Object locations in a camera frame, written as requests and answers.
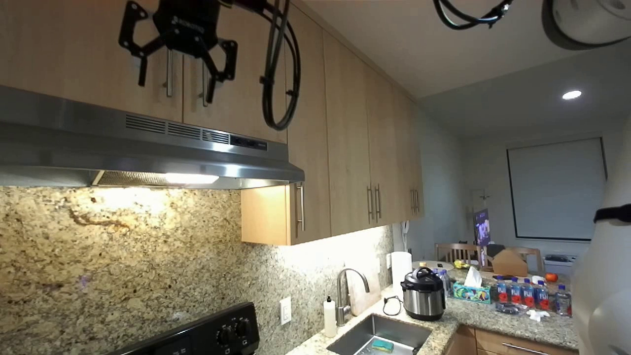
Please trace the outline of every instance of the stove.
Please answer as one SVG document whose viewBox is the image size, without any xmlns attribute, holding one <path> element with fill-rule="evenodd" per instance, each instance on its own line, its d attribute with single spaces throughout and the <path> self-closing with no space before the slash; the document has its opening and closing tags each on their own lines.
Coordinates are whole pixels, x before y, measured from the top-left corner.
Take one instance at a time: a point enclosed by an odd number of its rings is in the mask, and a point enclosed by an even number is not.
<svg viewBox="0 0 631 355">
<path fill-rule="evenodd" d="M 127 346 L 115 355 L 252 355 L 257 342 L 254 304 L 244 302 Z"/>
</svg>

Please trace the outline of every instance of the plastic bottle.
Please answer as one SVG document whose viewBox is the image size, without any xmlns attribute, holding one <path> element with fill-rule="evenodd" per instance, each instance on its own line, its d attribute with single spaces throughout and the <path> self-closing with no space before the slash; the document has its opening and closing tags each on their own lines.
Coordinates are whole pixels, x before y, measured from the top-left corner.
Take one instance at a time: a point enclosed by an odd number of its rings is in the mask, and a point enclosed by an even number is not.
<svg viewBox="0 0 631 355">
<path fill-rule="evenodd" d="M 565 290 L 565 286 L 557 286 L 557 292 L 555 292 L 555 314 L 561 316 L 561 318 L 569 318 L 571 316 L 571 298 Z"/>
<path fill-rule="evenodd" d="M 518 278 L 512 278 L 512 284 L 510 284 L 510 304 L 524 304 Z"/>
<path fill-rule="evenodd" d="M 549 296 L 545 292 L 545 282 L 541 282 L 541 280 L 537 282 L 535 308 L 549 310 Z"/>
<path fill-rule="evenodd" d="M 321 308 L 323 308 L 323 332 L 326 336 L 332 336 L 336 332 L 336 322 L 334 322 L 334 302 L 330 300 L 330 296 L 326 296 Z"/>
<path fill-rule="evenodd" d="M 534 288 L 528 278 L 524 280 L 524 286 L 522 286 L 522 302 L 526 308 L 534 308 Z"/>
<path fill-rule="evenodd" d="M 435 265 L 435 277 L 441 280 L 445 296 L 449 296 L 449 275 L 441 265 Z"/>
<path fill-rule="evenodd" d="M 504 280 L 496 280 L 494 288 L 496 288 L 496 302 L 498 304 L 510 304 L 510 292 L 508 292 L 506 282 Z"/>
</svg>

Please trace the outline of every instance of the light switch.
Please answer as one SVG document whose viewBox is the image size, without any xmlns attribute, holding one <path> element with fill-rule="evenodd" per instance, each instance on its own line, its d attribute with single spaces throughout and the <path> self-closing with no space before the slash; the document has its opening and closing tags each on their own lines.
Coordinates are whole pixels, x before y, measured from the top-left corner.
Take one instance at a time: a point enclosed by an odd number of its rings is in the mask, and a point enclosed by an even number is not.
<svg viewBox="0 0 631 355">
<path fill-rule="evenodd" d="M 291 322 L 291 298 L 279 300 L 279 326 L 285 326 Z"/>
</svg>

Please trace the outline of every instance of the white wall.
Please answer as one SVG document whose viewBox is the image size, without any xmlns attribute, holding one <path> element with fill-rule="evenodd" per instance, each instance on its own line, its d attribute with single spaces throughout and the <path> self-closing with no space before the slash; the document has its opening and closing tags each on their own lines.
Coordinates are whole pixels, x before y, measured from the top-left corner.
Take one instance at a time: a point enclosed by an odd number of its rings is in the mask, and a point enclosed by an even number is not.
<svg viewBox="0 0 631 355">
<path fill-rule="evenodd" d="M 413 259 L 431 259 L 433 243 L 464 239 L 461 144 L 429 117 L 415 113 L 423 217 L 409 223 L 407 247 Z"/>
<path fill-rule="evenodd" d="M 500 245 L 532 247 L 541 253 L 571 253 L 583 255 L 589 247 L 585 241 L 543 241 L 543 239 L 516 239 L 512 225 L 510 188 L 506 170 L 506 148 L 530 142 L 555 142 L 579 136 L 603 136 L 606 174 L 614 168 L 614 152 L 618 146 L 618 133 L 624 121 L 610 121 L 606 125 L 557 127 L 545 131 L 532 131 L 520 135 L 482 136 L 463 140 L 463 174 L 464 174 L 464 206 L 486 206 L 490 215 L 490 237 Z"/>
</svg>

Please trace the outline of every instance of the range hood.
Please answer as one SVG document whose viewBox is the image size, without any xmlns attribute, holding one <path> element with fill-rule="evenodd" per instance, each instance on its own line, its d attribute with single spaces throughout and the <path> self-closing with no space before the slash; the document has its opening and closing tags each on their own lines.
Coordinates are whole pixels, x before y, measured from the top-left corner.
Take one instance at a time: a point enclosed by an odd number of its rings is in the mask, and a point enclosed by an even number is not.
<svg viewBox="0 0 631 355">
<path fill-rule="evenodd" d="M 240 190 L 301 180 L 277 142 L 0 87 L 0 186 Z"/>
</svg>

